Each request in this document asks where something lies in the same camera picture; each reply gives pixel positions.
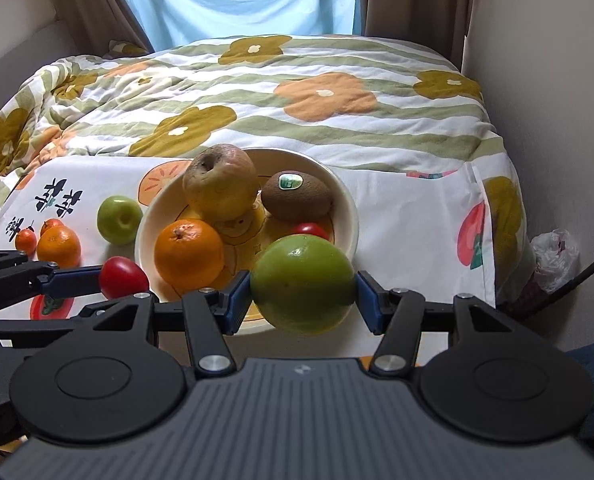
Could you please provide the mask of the medium orange mandarin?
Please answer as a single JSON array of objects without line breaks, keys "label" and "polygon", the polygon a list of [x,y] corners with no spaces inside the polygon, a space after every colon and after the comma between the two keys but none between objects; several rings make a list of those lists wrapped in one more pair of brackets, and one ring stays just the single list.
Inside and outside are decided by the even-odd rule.
[{"label": "medium orange mandarin", "polygon": [[78,235],[68,226],[52,226],[39,239],[36,258],[54,262],[61,269],[71,269],[81,262],[81,244]]}]

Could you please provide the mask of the large orange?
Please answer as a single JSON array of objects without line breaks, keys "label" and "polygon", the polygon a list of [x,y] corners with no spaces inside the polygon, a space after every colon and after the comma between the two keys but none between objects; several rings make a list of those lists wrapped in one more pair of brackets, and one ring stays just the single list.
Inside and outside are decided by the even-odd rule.
[{"label": "large orange", "polygon": [[216,281],[224,267],[224,244],[207,222],[177,220],[158,234],[154,263],[160,278],[183,295]]}]

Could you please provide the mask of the red tomato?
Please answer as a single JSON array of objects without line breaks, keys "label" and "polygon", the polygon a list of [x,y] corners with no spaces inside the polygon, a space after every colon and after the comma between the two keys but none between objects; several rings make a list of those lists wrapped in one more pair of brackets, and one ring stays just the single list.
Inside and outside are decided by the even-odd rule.
[{"label": "red tomato", "polygon": [[131,259],[121,256],[111,257],[104,262],[98,284],[100,292],[108,299],[149,292],[145,272]]},{"label": "red tomato", "polygon": [[329,232],[322,228],[317,222],[301,222],[293,229],[294,234],[305,234],[330,240]]}]

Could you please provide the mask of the green apple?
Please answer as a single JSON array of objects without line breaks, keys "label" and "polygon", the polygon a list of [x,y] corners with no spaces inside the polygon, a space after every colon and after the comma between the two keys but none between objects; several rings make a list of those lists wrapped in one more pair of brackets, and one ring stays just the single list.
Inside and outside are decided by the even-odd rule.
[{"label": "green apple", "polygon": [[273,242],[250,271],[254,303],[278,330],[327,332],[355,302],[355,270],[346,255],[321,237],[288,235]]},{"label": "green apple", "polygon": [[109,244],[128,245],[134,242],[142,218],[142,208],[135,200],[109,196],[97,209],[97,231]]}]

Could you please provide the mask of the cream cartoon bowl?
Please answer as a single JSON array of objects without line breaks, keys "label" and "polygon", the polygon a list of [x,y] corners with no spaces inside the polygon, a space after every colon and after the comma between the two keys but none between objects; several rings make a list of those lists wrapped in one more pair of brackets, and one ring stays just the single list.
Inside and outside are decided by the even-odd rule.
[{"label": "cream cartoon bowl", "polygon": [[[212,166],[219,172],[233,167],[238,177],[245,168],[253,166],[260,184],[265,184],[280,171],[301,171],[322,181],[332,193],[332,206],[316,222],[348,258],[355,255],[359,237],[357,208],[346,185],[329,168],[306,155],[277,148],[242,150],[218,144],[210,146],[207,151],[212,156]],[[192,162],[185,159],[165,162],[149,171],[138,189],[138,199],[147,206],[147,210],[136,233],[135,261],[151,281],[152,290],[163,301],[178,300],[180,293],[163,281],[156,270],[157,237],[172,222],[201,218],[201,214],[187,203],[183,191],[183,176],[191,165]],[[294,226],[294,223],[273,219],[261,200],[256,200],[251,211],[241,218],[215,224],[213,229],[220,234],[224,245],[224,267],[211,286],[221,289],[237,272],[250,269],[262,249],[280,236],[289,234]]]}]

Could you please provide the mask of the white persimmon print cloth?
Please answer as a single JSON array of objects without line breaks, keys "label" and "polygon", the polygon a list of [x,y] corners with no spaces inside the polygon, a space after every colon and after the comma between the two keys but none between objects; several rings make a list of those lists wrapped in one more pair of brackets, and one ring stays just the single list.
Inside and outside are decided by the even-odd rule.
[{"label": "white persimmon print cloth", "polygon": [[[83,264],[113,255],[130,257],[130,246],[114,247],[98,234],[96,214],[111,195],[135,198],[140,182],[160,185],[181,159],[84,157],[56,158],[35,171],[0,206],[0,249],[12,236],[55,218],[70,193],[79,194],[62,222],[78,235]],[[465,165],[440,179],[405,174],[338,169],[359,214],[353,264],[367,270],[386,289],[403,287],[426,299],[449,302],[459,292],[492,304],[495,258],[484,185],[476,168]]]}]

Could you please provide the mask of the yellow-red wrinkled apple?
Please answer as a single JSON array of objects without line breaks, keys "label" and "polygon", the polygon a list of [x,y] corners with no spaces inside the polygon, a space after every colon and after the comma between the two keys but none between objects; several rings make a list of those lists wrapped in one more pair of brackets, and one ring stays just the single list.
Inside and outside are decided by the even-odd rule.
[{"label": "yellow-red wrinkled apple", "polygon": [[259,192],[257,169],[241,148],[213,145],[186,168],[182,188],[187,205],[201,219],[231,221],[254,205]]}]

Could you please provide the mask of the brown kiwi with sticker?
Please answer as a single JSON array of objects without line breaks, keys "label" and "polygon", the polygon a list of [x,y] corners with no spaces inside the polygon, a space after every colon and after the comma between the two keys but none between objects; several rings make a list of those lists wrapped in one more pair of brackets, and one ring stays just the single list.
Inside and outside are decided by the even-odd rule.
[{"label": "brown kiwi with sticker", "polygon": [[308,222],[325,216],[332,207],[329,187],[312,174],[280,171],[265,182],[261,201],[272,217],[286,222]]}]

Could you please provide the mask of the white plastic bag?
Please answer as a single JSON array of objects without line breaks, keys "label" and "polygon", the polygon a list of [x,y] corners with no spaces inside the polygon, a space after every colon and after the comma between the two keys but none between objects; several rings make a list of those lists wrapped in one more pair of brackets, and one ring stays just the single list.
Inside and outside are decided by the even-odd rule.
[{"label": "white plastic bag", "polygon": [[556,229],[532,237],[530,247],[536,261],[534,280],[547,294],[556,292],[577,275],[579,247],[567,230]]}]

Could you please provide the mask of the floral striped duvet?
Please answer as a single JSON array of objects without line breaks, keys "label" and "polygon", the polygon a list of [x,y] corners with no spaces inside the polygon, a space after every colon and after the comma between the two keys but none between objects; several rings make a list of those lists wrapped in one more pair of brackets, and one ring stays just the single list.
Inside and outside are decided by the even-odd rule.
[{"label": "floral striped duvet", "polygon": [[285,148],[340,169],[435,180],[472,165],[491,209],[499,301],[535,257],[518,174],[480,84],[431,49],[357,36],[116,44],[44,65],[0,109],[0,210],[62,156],[184,157],[211,144]]}]

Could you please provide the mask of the brown left curtain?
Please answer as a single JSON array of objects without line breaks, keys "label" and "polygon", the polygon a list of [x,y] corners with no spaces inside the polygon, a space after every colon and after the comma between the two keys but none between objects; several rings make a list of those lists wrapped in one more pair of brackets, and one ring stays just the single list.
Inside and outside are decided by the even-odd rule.
[{"label": "brown left curtain", "polygon": [[153,46],[126,0],[52,0],[76,46],[85,53],[108,52],[111,40],[126,41],[146,52]]}]

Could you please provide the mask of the brown curtain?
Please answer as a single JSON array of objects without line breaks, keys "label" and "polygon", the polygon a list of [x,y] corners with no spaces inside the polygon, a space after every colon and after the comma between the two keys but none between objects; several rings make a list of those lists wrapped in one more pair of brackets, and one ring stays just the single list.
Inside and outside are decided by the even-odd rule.
[{"label": "brown curtain", "polygon": [[360,0],[365,36],[404,40],[462,66],[473,0]]},{"label": "brown curtain", "polygon": [[76,46],[85,53],[108,52],[111,40],[126,41],[146,52],[153,46],[126,0],[52,0]]}]

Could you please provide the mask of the brown right curtain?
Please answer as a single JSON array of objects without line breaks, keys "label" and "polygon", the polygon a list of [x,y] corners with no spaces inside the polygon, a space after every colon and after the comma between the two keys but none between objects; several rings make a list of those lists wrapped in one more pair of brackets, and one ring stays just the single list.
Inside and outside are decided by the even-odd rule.
[{"label": "brown right curtain", "polygon": [[360,0],[365,36],[404,40],[462,66],[473,0]]}]

